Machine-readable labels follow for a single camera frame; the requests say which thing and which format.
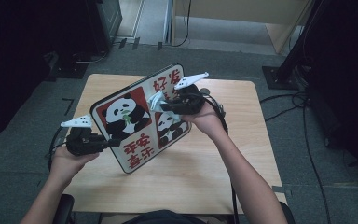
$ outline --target forearm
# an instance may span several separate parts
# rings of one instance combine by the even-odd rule
[[[210,135],[227,167],[242,210],[251,223],[285,223],[279,201],[269,184],[243,157],[222,130]]]
[[[49,223],[51,224],[57,211],[64,187],[59,186],[50,178],[39,192],[33,205],[27,212],[21,224]]]

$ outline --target panda illustration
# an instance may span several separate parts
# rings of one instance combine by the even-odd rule
[[[114,101],[103,111],[106,131],[110,138],[124,140],[143,129],[150,121],[150,114],[131,98],[129,93]]]
[[[180,120],[174,122],[173,118],[167,113],[162,113],[158,119],[158,138],[163,147],[172,140],[179,137],[187,128],[187,123]]]

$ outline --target panda sign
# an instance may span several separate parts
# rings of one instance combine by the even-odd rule
[[[111,150],[125,173],[132,173],[191,129],[191,123],[150,110],[147,99],[162,91],[166,100],[183,76],[180,64],[170,65],[95,103],[90,110],[106,139],[119,139]]]

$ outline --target gray carpet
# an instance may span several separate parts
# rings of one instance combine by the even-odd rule
[[[83,79],[59,78],[41,83],[0,133],[0,223],[18,223],[43,186],[48,167],[45,155],[51,138],[62,121],[71,119],[90,74],[152,74],[170,63],[180,63],[186,75],[209,72],[210,78],[250,80],[258,96],[295,93],[270,90],[263,77],[263,65],[279,66],[280,56],[176,49],[131,45],[115,46],[106,58],[91,63]],[[74,104],[65,115],[69,101]],[[262,104],[265,118],[292,107],[291,99],[279,98]],[[287,202],[296,223],[358,223],[358,166],[345,150],[326,148],[324,135],[311,107],[306,111],[310,154],[324,186],[329,216],[304,137],[303,110],[287,112],[267,122]],[[80,213],[78,223],[98,223],[98,214]],[[247,223],[241,217],[241,223]]]

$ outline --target panda face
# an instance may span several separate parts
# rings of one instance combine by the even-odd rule
[[[158,120],[158,130],[162,131],[164,129],[169,129],[173,124],[173,118],[167,113],[161,114]]]
[[[118,99],[107,108],[106,121],[111,123],[123,119],[123,117],[129,115],[135,107],[136,102],[131,98]]]

